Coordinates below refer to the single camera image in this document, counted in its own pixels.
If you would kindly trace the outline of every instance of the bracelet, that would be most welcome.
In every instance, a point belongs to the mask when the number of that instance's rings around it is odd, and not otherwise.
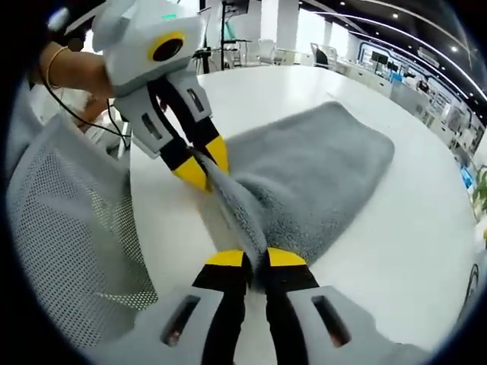
[[[49,86],[49,87],[51,87],[51,88],[57,87],[57,86],[55,86],[55,85],[52,85],[52,84],[51,84],[51,82],[50,82],[50,80],[49,80],[49,70],[51,69],[51,64],[52,64],[52,63],[53,63],[53,61],[56,59],[56,57],[57,57],[57,56],[59,56],[59,54],[60,54],[62,51],[66,50],[66,49],[68,49],[68,47],[67,47],[67,46],[64,46],[64,47],[61,47],[60,49],[58,49],[58,50],[56,51],[56,53],[54,53],[53,57],[51,57],[51,59],[50,59],[49,63],[47,64],[47,69],[46,69],[46,83],[47,83],[47,86]]]

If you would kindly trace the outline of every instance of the ceiling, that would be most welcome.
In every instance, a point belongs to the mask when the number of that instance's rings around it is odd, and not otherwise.
[[[475,10],[478,8],[478,2],[477,5],[474,5],[475,1],[453,0],[447,4],[441,0],[304,0],[301,7],[310,11],[323,11],[323,6],[320,5],[325,5],[326,8],[331,9],[327,11],[364,18],[401,30],[404,33],[357,18],[347,18],[350,30],[357,31],[353,29],[353,25],[358,26],[368,36],[399,47],[403,52],[398,49],[394,49],[394,51],[405,57],[412,59],[407,52],[417,56],[420,46],[435,54],[440,64],[438,71],[452,80],[468,96],[468,98],[461,98],[474,112],[482,116],[481,122],[485,125],[487,123],[487,100],[461,71],[463,70],[483,89],[484,94],[487,94],[487,68],[485,59],[482,57],[482,52],[485,54],[487,50],[482,50],[476,42],[476,36],[479,37],[485,33],[483,30],[485,27],[480,24],[479,9]],[[324,15],[324,17],[328,21],[343,26],[346,24],[343,17],[341,19],[330,15]],[[366,36],[363,36],[362,39],[370,40]],[[421,44],[419,40],[445,54],[458,67]],[[457,48],[456,52],[452,51],[452,46]],[[444,79],[442,75],[437,75],[437,77],[440,80]]]

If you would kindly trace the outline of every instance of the fleece towel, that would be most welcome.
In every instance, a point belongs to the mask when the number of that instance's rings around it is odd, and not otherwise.
[[[267,247],[314,263],[372,196],[394,155],[388,137],[336,102],[226,143],[230,175],[198,156],[213,186],[202,216],[215,241],[223,230],[236,234],[254,269]],[[210,218],[217,215],[224,220]]]

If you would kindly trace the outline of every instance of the round table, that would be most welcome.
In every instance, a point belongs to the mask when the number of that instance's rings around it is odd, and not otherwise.
[[[336,100],[393,141],[396,153],[376,192],[311,271],[371,313],[390,340],[429,351],[439,344],[457,320],[475,254],[467,191],[440,139],[378,92],[322,68],[242,68],[199,81],[224,138]],[[163,296],[191,285],[216,248],[197,209],[202,193],[135,145],[130,157],[137,234]],[[246,306],[235,361],[274,364],[265,298],[250,292]]]

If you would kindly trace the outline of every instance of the yellow camera ring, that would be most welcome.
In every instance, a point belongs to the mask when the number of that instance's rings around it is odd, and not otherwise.
[[[184,34],[181,32],[168,33],[159,36],[147,51],[151,61],[163,62],[174,57],[184,45]]]

